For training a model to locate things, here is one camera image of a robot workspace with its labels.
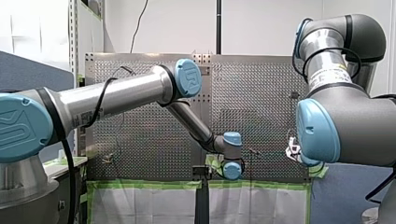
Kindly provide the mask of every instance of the black metal stand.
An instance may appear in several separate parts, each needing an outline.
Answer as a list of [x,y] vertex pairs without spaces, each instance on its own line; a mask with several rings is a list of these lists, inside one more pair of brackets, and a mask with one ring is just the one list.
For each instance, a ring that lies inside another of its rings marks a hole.
[[195,224],[209,224],[209,184],[212,178],[209,167],[205,165],[192,166],[192,179],[200,180],[202,187],[195,194]]
[[221,54],[221,1],[218,0],[216,20],[216,54]]

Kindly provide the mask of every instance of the silver cylinder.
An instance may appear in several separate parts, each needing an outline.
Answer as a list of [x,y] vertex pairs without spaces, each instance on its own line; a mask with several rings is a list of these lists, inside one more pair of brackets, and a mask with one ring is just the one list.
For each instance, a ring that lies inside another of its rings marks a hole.
[[[357,63],[348,63],[347,71],[352,76],[356,73],[358,69]],[[370,92],[373,86],[374,74],[376,69],[376,63],[363,63],[361,65],[361,70],[356,77],[352,79],[353,83],[356,83],[363,87],[367,92]]]
[[29,197],[0,204],[2,224],[57,224],[59,221],[59,184],[51,180],[46,191]]
[[[341,34],[331,29],[320,29],[303,40],[299,51],[305,61],[318,50],[343,46],[344,39]],[[307,62],[305,72],[311,91],[326,84],[351,82],[341,50],[337,49],[330,49],[314,56]]]
[[210,129],[192,112],[189,105],[173,102],[166,108],[196,140],[206,142],[212,136]]
[[[89,123],[104,86],[105,83],[100,83],[59,93],[49,91],[66,133]],[[173,88],[169,74],[160,66],[154,66],[145,75],[114,80],[106,88],[98,119],[153,102],[168,103]]]
[[38,155],[0,163],[0,204],[26,199],[46,191],[48,178]]

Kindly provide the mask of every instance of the gray panel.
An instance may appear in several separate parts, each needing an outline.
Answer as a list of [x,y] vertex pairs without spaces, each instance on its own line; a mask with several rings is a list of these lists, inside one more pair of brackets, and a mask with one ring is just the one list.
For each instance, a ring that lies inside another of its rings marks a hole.
[[[243,135],[244,158],[247,167],[253,167],[254,179],[305,181],[306,169],[285,155],[297,103],[289,96],[292,91],[305,94],[305,84],[292,70],[289,57],[89,54],[87,84],[129,76],[123,70],[113,75],[122,65],[142,74],[154,64],[180,58],[195,59],[204,71],[203,90],[190,100],[192,110],[215,133]],[[118,115],[87,130],[87,149],[96,153],[90,161],[90,179],[191,180],[191,165],[205,162],[205,154],[187,131],[157,104],[126,112],[118,132],[122,120]],[[248,148],[262,152],[262,159],[250,160]],[[113,163],[104,163],[111,153]]]
[[[54,91],[65,91],[74,87],[73,74],[13,54],[0,51],[0,90],[27,91],[47,87]],[[70,148],[74,148],[74,132],[68,136]],[[45,147],[40,151],[42,162],[58,157],[61,143]]]
[[[93,54],[87,58],[94,62],[93,69],[87,68],[87,84],[129,76],[122,69],[113,75],[122,65],[144,74],[154,64],[175,63],[181,58],[191,55]],[[97,122],[93,138],[87,131],[87,145],[94,145],[97,153],[90,161],[89,178],[191,180],[190,135],[166,109],[155,103],[125,112],[118,132],[122,120],[122,115],[117,115]],[[104,163],[110,153],[113,162]]]
[[[218,56],[212,61],[212,124],[215,133],[243,136],[245,178],[301,182],[307,171],[285,155],[288,129],[295,127],[297,101],[305,83],[294,72],[290,57]],[[249,148],[262,157],[249,155]]]

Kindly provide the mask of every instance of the pegboard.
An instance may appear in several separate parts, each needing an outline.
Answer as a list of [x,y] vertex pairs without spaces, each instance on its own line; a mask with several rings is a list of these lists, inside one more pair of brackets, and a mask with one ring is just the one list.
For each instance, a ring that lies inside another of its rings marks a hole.
[[[290,57],[213,55],[212,130],[240,132],[245,179],[300,182],[307,170],[285,155],[295,127],[292,91],[304,97],[306,84]],[[256,156],[250,149],[259,151]]]
[[[252,167],[244,178],[307,179],[306,169],[285,155],[297,103],[289,96],[292,91],[305,94],[305,84],[293,72],[289,57],[88,54],[87,84],[130,76],[117,70],[122,65],[143,74],[154,64],[175,63],[181,58],[195,60],[204,71],[203,90],[190,99],[191,109],[215,133],[243,135],[243,156],[247,167]],[[191,180],[191,166],[205,162],[188,132],[155,103],[97,122],[87,130],[86,144],[89,154],[95,154],[89,162],[89,179]],[[249,148],[262,156],[250,157]],[[109,154],[113,154],[113,162],[106,163]]]

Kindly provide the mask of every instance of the white wall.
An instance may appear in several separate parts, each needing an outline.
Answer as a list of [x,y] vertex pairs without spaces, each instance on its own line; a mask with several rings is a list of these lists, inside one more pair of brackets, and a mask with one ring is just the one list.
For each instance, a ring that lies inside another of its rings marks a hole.
[[[105,1],[105,51],[129,52],[145,0]],[[134,52],[215,51],[216,1],[149,0]]]
[[[145,0],[105,1],[105,51],[129,52]],[[304,17],[321,18],[318,0],[223,1],[224,54],[291,55]],[[134,52],[216,52],[215,0],[149,0]]]
[[376,19],[384,29],[387,36],[387,53],[376,68],[373,89],[370,92],[373,96],[392,91],[390,79],[393,77],[393,71],[391,71],[390,58],[393,58],[392,54],[394,54],[394,45],[391,43],[394,2],[394,0],[323,0],[324,18],[352,13],[366,14]]
[[223,54],[287,55],[298,24],[322,17],[318,0],[223,1]]

